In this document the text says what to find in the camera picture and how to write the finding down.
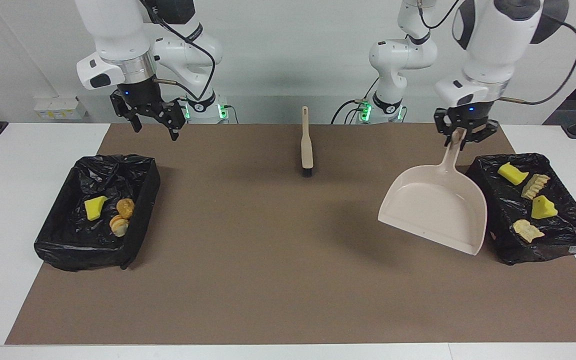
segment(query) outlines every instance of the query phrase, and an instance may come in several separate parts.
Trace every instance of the yellow sponge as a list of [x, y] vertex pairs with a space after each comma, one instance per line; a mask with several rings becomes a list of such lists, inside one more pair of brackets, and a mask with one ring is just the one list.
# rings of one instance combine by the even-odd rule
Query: yellow sponge
[[107, 197], [99, 196], [84, 201], [84, 205], [86, 207], [86, 216], [89, 221], [95, 221], [101, 217], [101, 209], [104, 207], [106, 200], [108, 200]]
[[510, 164], [510, 162], [507, 162], [506, 164], [503, 164], [499, 170], [497, 171], [497, 173], [501, 176], [503, 176], [504, 178], [506, 178], [506, 180], [508, 180], [508, 182], [511, 182], [513, 185], [517, 186], [521, 183], [524, 182], [524, 180], [526, 180], [526, 178], [528, 178], [528, 173], [527, 172], [521, 172], [519, 171], [518, 168], [512, 166]]
[[538, 196], [532, 201], [532, 218], [546, 219], [556, 217], [559, 212], [555, 208], [555, 203], [548, 200], [546, 196]]

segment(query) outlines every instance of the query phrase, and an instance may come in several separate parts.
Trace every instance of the brown mat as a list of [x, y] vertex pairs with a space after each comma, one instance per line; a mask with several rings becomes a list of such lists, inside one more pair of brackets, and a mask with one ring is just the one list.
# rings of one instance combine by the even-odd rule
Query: brown mat
[[[576, 342], [576, 259], [506, 266], [377, 221], [402, 171], [439, 164], [431, 124], [112, 125], [102, 154], [155, 157], [130, 269], [45, 265], [7, 344]], [[459, 159], [512, 153], [499, 133]]]

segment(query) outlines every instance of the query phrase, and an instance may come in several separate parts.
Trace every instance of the black bin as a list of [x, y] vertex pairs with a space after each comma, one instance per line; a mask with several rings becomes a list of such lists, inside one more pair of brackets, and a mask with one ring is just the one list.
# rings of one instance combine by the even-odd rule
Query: black bin
[[[154, 158], [140, 155], [82, 157], [68, 173], [46, 218], [34, 250], [39, 258], [64, 271], [119, 266], [135, 260], [144, 242], [160, 187]], [[101, 217], [88, 221], [84, 202], [106, 196]], [[130, 225], [116, 237], [110, 219], [118, 215], [117, 202], [135, 203]]]
[[[499, 167], [508, 162], [520, 171], [529, 173], [518, 186], [498, 174]], [[555, 203], [557, 216], [531, 218], [533, 202], [522, 198], [522, 191], [534, 174], [550, 178], [539, 195]], [[547, 157], [540, 153], [478, 156], [466, 175], [477, 183], [486, 197], [487, 231], [493, 234], [494, 251], [501, 262], [506, 265], [547, 262], [562, 256], [576, 255], [576, 201]], [[530, 221], [545, 236], [538, 237], [530, 244], [526, 243], [513, 229], [513, 224], [521, 219]]]

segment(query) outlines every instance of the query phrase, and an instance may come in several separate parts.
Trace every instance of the black cable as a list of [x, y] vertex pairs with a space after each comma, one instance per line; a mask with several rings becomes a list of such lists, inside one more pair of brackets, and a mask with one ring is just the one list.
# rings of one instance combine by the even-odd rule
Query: black cable
[[187, 103], [188, 99], [183, 97], [183, 96], [179, 96], [179, 97], [176, 97], [176, 98], [173, 98], [172, 100], [170, 100], [170, 103], [176, 103], [178, 101], [181, 101], [182, 103]]
[[[566, 27], [566, 28], [570, 29], [576, 35], [576, 28], [573, 25], [570, 25], [569, 23], [567, 23], [565, 21], [560, 21], [556, 18], [548, 16], [547, 14], [543, 14], [543, 16], [545, 16], [546, 18], [549, 18], [550, 20], [554, 21], [555, 23], [558, 23], [562, 27]], [[572, 68], [570, 69], [570, 72], [566, 76], [566, 79], [564, 80], [564, 82], [562, 82], [562, 84], [558, 87], [558, 89], [552, 93], [552, 95], [548, 96], [547, 98], [544, 98], [544, 100], [535, 101], [535, 102], [524, 101], [524, 102], [521, 102], [521, 104], [523, 104], [523, 105], [541, 105], [541, 104], [544, 104], [544, 103], [552, 100], [555, 96], [557, 96], [558, 93], [560, 93], [560, 91], [562, 91], [562, 89], [564, 89], [564, 87], [569, 82], [570, 78], [572, 77], [572, 74], [574, 73], [575, 69], [576, 69], [576, 57], [574, 58], [574, 63], [572, 65]]]
[[157, 13], [155, 13], [150, 6], [148, 6], [148, 4], [146, 3], [146, 0], [139, 0], [139, 2], [141, 2], [143, 7], [146, 8], [146, 11], [151, 16], [151, 18], [155, 19], [157, 21], [157, 23], [159, 25], [161, 25], [164, 29], [168, 30], [172, 34], [175, 34], [176, 36], [178, 36], [179, 39], [183, 40], [186, 44], [194, 46], [195, 48], [197, 48], [202, 53], [208, 55], [208, 57], [210, 58], [210, 62], [212, 63], [212, 67], [210, 68], [210, 75], [208, 75], [208, 81], [206, 81], [206, 85], [203, 87], [203, 91], [201, 91], [201, 95], [199, 95], [199, 97], [197, 97], [192, 91], [190, 91], [188, 88], [186, 88], [182, 84], [178, 85], [179, 87], [184, 89], [190, 96], [192, 96], [195, 100], [200, 101], [201, 98], [203, 98], [204, 95], [206, 95], [206, 91], [208, 91], [208, 88], [210, 87], [210, 83], [213, 81], [213, 76], [215, 75], [215, 68], [217, 68], [217, 61], [215, 61], [215, 58], [213, 57], [213, 55], [210, 52], [208, 52], [205, 48], [197, 45], [196, 43], [194, 43], [194, 41], [192, 41], [191, 39], [180, 34], [175, 29], [173, 29], [170, 25], [168, 25], [168, 23], [166, 23], [162, 18], [160, 18], [160, 16]]
[[448, 16], [450, 16], [450, 14], [453, 12], [453, 10], [455, 9], [455, 7], [457, 7], [457, 4], [460, 2], [461, 0], [456, 0], [454, 2], [454, 4], [452, 4], [452, 7], [450, 8], [450, 10], [448, 10], [448, 12], [446, 13], [446, 15], [441, 19], [441, 21], [439, 21], [439, 23], [437, 23], [437, 25], [434, 26], [430, 26], [426, 23], [426, 19], [424, 18], [424, 9], [422, 6], [419, 6], [419, 16], [421, 17], [421, 22], [423, 23], [423, 26], [426, 27], [429, 30], [434, 30], [437, 29], [438, 27], [441, 27], [441, 25], [443, 25], [444, 22], [446, 22], [446, 19], [448, 19]]
[[184, 89], [185, 92], [187, 92], [187, 93], [188, 93], [190, 96], [192, 96], [195, 100], [199, 101], [199, 99], [197, 98], [197, 96], [195, 96], [195, 94], [193, 94], [193, 92], [190, 91], [189, 88], [185, 87], [181, 82], [175, 81], [174, 84], [167, 84], [167, 83], [157, 82], [156, 80], [157, 80], [157, 79], [155, 79], [155, 82], [156, 82], [157, 84], [173, 85], [173, 86], [175, 86], [175, 87], [180, 87], [181, 89]]
[[[346, 125], [346, 123], [348, 123], [348, 117], [350, 116], [350, 113], [354, 112], [355, 114], [357, 114], [359, 110], [358, 109], [350, 109], [350, 111], [348, 111], [347, 114], [345, 114], [345, 119], [343, 120], [343, 125]], [[353, 124], [353, 118], [350, 118], [350, 125]]]
[[[373, 82], [372, 85], [370, 85], [370, 87], [368, 88], [368, 91], [366, 91], [366, 94], [363, 96], [364, 99], [368, 98], [368, 95], [370, 94], [370, 91], [372, 91], [372, 89], [375, 87], [375, 85], [377, 85], [377, 82], [379, 82], [379, 77], [377, 77]], [[357, 105], [357, 109], [354, 109], [354, 111], [357, 113], [359, 112], [359, 109], [362, 107], [361, 104]]]
[[334, 113], [334, 116], [332, 116], [332, 121], [330, 121], [330, 125], [333, 125], [335, 123], [335, 119], [337, 118], [337, 116], [339, 115], [339, 113], [341, 112], [341, 110], [345, 107], [347, 107], [350, 104], [354, 104], [355, 100], [348, 100], [346, 102], [344, 102], [341, 106], [339, 106], [339, 109], [336, 110], [336, 112]]
[[233, 112], [235, 112], [235, 121], [238, 123], [240, 123], [240, 118], [237, 117], [237, 109], [235, 109], [235, 107], [233, 105], [224, 105], [223, 107], [224, 109], [232, 109]]

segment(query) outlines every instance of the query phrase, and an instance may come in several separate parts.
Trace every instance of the beige dustpan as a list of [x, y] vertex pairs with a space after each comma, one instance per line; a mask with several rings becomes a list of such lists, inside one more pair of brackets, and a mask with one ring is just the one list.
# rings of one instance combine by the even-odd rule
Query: beige dustpan
[[458, 129], [439, 165], [404, 171], [379, 209], [379, 221], [470, 255], [486, 233], [486, 198], [470, 178], [455, 169], [466, 131]]

